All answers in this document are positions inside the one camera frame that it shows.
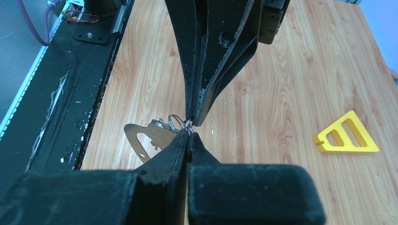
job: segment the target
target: black cylinder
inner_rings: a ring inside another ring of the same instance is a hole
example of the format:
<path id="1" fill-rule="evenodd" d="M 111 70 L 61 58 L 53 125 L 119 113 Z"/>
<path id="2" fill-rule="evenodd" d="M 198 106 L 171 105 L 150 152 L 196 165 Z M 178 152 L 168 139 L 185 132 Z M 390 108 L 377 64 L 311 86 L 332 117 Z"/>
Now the black cylinder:
<path id="1" fill-rule="evenodd" d="M 115 10 L 115 0 L 84 0 L 84 7 L 93 15 L 106 15 Z"/>

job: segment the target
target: yellow triangular block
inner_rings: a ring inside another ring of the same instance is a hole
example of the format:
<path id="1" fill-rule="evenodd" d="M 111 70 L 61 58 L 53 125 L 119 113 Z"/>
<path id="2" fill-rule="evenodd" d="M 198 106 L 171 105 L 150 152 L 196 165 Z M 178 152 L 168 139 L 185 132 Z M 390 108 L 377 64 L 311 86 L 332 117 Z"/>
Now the yellow triangular block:
<path id="1" fill-rule="evenodd" d="M 355 138 L 357 139 L 360 147 L 355 146 L 348 134 L 343 128 L 343 123 L 346 122 L 348 127 L 351 129 Z M 338 146 L 330 145 L 326 138 L 326 135 L 331 133 L 335 138 Z M 369 133 L 359 120 L 354 110 L 349 111 L 346 115 L 342 116 L 328 128 L 324 129 L 317 136 L 314 137 L 315 144 L 318 145 L 318 150 L 321 152 L 333 152 L 333 151 L 348 151 L 348 152 L 378 152 L 379 148 L 376 143 L 370 137 Z"/>

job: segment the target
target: yellow plastic object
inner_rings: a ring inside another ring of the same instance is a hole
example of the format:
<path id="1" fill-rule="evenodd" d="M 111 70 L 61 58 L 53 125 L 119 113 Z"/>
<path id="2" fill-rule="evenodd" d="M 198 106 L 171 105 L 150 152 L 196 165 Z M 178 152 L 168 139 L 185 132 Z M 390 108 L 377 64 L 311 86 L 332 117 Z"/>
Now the yellow plastic object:
<path id="1" fill-rule="evenodd" d="M 360 147 L 355 146 L 348 134 L 343 128 L 343 123 L 346 122 L 348 127 L 351 129 L 355 138 L 357 139 Z M 330 145 L 326 138 L 326 135 L 331 133 L 335 138 L 338 146 Z M 320 152 L 336 152 L 336 151 L 347 151 L 347 152 L 378 152 L 379 148 L 376 143 L 370 137 L 369 133 L 359 120 L 354 110 L 349 111 L 346 115 L 342 116 L 328 128 L 324 129 L 318 135 L 314 137 L 315 144 L 318 145 Z"/>

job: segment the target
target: wood grain surface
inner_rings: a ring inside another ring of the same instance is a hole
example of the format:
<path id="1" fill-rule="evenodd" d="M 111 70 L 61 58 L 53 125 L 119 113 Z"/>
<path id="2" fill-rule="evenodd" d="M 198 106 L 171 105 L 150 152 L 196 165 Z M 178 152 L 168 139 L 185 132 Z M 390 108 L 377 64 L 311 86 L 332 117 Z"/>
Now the wood grain surface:
<path id="1" fill-rule="evenodd" d="M 82 169 L 138 167 L 142 163 L 123 126 L 146 126 L 171 113 L 184 117 L 184 105 L 183 73 L 164 1 L 136 0 Z M 320 153 L 313 136 L 350 110 L 380 152 Z M 293 0 L 274 43 L 259 45 L 194 130 L 223 163 L 306 168 L 328 224 L 394 225 L 397 127 L 398 91 L 360 7 Z M 149 140 L 144 142 L 149 149 Z"/>

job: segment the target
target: gray floor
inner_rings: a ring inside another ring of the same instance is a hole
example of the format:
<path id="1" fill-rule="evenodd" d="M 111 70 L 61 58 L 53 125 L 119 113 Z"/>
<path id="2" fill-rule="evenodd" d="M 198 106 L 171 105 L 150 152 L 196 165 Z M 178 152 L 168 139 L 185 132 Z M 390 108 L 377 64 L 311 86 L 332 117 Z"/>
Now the gray floor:
<path id="1" fill-rule="evenodd" d="M 47 0 L 25 0 L 26 10 L 39 34 L 44 35 Z M 49 17 L 51 29 L 55 16 Z M 41 44 L 27 28 L 15 0 L 0 0 L 0 122 L 34 62 Z"/>

